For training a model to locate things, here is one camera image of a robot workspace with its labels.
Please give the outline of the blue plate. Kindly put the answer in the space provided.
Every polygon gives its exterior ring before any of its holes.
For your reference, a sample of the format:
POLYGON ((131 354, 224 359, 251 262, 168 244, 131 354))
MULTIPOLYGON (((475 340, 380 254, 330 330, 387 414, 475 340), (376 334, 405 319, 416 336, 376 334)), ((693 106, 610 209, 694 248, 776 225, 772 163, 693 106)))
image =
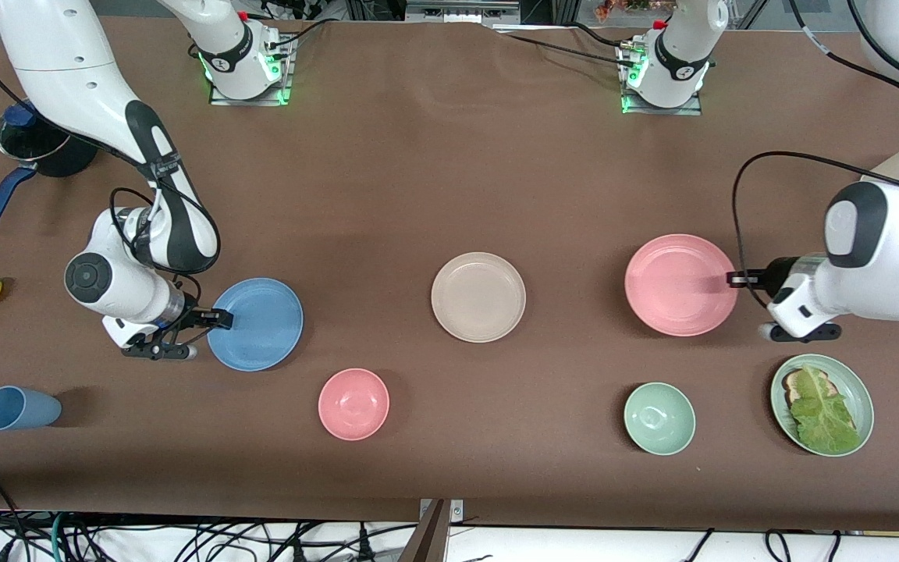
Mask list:
POLYGON ((232 326, 208 334, 215 358, 240 372, 274 367, 297 347, 304 311, 296 292, 271 278, 240 281, 215 300, 215 309, 232 314, 232 326))

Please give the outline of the pink plate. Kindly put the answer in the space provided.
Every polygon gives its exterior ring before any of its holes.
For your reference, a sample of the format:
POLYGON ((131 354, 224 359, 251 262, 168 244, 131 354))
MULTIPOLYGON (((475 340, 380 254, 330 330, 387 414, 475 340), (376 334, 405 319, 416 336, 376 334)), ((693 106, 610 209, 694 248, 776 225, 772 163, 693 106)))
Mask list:
POLYGON ((728 286, 734 264, 720 247, 695 235, 660 236, 639 247, 624 275, 627 301, 653 330, 692 337, 720 327, 737 302, 728 286))

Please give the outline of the toasted bread slice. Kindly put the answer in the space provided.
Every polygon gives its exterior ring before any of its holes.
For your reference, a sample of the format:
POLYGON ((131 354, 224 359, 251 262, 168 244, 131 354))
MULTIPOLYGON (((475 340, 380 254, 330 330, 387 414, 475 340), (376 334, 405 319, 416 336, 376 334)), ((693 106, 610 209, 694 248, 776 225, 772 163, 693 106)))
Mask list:
POLYGON ((829 374, 809 365, 789 372, 782 382, 787 405, 799 426, 857 429, 829 374))

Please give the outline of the green lettuce leaf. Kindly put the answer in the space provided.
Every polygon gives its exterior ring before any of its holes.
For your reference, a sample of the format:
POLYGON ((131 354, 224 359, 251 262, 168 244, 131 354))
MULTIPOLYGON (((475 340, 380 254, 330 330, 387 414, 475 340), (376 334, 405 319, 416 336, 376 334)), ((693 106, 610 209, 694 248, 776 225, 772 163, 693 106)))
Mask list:
POLYGON ((862 443, 854 419, 829 374, 811 365, 789 372, 784 390, 797 441, 824 455, 845 455, 862 443))

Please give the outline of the green plate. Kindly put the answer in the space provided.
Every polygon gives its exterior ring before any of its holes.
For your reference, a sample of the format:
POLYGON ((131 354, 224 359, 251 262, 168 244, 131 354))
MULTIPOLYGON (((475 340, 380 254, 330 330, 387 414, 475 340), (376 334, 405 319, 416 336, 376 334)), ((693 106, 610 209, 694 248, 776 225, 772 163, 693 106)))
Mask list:
POLYGON ((784 363, 777 368, 774 377, 771 379, 768 388, 768 396, 772 414, 779 427, 781 427, 793 443, 799 445, 800 448, 809 453, 824 457, 845 457, 859 451, 872 435, 875 424, 875 411, 869 391, 858 375, 853 373, 845 363, 832 357, 821 354, 802 354, 785 360, 784 363), (806 365, 811 365, 827 372, 831 380, 834 381, 838 387, 838 390, 845 395, 846 405, 861 437, 860 446, 852 452, 845 455, 835 456, 818 454, 809 450, 809 448, 806 448, 797 441, 796 424, 790 415, 782 382, 789 372, 806 365))

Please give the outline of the pink bowl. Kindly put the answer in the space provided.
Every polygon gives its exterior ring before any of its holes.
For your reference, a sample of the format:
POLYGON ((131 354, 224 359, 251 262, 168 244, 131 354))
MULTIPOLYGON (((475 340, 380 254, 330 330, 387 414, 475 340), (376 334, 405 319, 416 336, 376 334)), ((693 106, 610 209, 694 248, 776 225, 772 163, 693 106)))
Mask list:
POLYGON ((329 377, 318 398, 318 416, 332 437, 343 441, 370 438, 388 418, 389 391, 384 380, 364 368, 349 368, 329 377))

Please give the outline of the green bowl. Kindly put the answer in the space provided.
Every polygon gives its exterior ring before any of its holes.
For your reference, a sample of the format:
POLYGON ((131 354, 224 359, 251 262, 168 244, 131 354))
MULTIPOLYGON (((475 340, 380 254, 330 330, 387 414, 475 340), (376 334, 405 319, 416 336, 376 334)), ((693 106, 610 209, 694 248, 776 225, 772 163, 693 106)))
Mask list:
POLYGON ((629 394, 622 420, 634 444, 659 456, 684 451, 697 428, 695 407, 688 396, 677 387, 657 381, 640 384, 629 394))

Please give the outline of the blue cup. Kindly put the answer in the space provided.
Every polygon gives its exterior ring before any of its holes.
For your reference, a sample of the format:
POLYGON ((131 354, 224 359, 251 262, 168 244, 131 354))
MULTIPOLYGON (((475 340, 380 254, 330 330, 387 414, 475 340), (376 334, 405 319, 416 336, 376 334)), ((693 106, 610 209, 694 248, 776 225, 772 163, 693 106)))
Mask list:
POLYGON ((56 422, 61 403, 45 393, 18 387, 0 387, 0 432, 37 429, 56 422))

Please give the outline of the glass lid with blue knob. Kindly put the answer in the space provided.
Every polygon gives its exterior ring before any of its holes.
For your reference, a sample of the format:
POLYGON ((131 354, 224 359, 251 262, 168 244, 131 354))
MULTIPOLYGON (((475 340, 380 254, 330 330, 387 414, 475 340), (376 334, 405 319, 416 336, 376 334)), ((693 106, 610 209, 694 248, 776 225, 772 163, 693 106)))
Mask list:
POLYGON ((7 107, 0 117, 0 151, 15 160, 43 158, 59 150, 68 138, 19 103, 7 107))

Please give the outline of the beige plate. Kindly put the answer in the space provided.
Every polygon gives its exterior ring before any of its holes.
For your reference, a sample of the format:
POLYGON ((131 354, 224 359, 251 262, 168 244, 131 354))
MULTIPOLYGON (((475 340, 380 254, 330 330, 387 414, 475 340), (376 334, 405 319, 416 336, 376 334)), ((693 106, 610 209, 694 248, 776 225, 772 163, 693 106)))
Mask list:
POLYGON ((460 254, 435 275, 432 312, 443 330, 468 343, 506 337, 524 317, 527 289, 509 261, 488 252, 460 254))

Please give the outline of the orange artificial flowers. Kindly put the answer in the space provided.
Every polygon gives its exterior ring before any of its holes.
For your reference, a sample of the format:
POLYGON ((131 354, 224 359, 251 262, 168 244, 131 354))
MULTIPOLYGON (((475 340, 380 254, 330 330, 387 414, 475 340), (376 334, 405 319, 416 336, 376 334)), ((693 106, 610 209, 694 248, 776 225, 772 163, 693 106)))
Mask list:
POLYGON ((628 13, 633 11, 653 10, 654 4, 660 5, 662 0, 599 0, 595 5, 595 18, 603 23, 609 20, 613 12, 628 13))

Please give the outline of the white power strip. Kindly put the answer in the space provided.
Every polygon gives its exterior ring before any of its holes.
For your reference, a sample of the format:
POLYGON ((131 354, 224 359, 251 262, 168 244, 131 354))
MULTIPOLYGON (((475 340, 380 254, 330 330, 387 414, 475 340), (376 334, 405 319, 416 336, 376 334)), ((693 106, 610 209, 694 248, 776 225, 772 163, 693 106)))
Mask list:
POLYGON ((275 20, 315 20, 321 14, 321 0, 257 0, 260 10, 275 20))

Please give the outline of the grey metal box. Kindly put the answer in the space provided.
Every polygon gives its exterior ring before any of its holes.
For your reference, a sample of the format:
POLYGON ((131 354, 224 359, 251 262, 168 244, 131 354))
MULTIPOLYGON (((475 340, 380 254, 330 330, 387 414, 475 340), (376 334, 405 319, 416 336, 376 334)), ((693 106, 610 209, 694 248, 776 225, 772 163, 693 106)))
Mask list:
POLYGON ((520 0, 406 0, 404 21, 520 25, 521 4, 520 0))

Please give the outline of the small metal table bracket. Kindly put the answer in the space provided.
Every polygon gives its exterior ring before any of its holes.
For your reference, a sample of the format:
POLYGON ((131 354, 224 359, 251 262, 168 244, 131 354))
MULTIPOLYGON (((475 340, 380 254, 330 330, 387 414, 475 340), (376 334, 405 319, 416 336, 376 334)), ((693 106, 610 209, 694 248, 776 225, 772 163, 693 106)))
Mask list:
MULTIPOLYGON (((421 499, 420 501, 420 515, 418 515, 418 520, 422 520, 424 518, 425 513, 428 512, 429 506, 431 506, 434 500, 429 498, 421 499)), ((456 524, 461 523, 464 520, 464 499, 450 499, 446 501, 447 509, 449 509, 449 522, 456 524)))

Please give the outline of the grey metal post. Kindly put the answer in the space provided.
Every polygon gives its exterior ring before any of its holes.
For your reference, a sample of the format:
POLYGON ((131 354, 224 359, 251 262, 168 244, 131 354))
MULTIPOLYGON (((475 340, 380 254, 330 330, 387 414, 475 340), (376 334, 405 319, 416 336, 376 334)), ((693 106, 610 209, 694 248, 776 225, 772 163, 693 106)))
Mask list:
POLYGON ((452 500, 429 500, 397 562, 445 562, 452 515, 452 500))

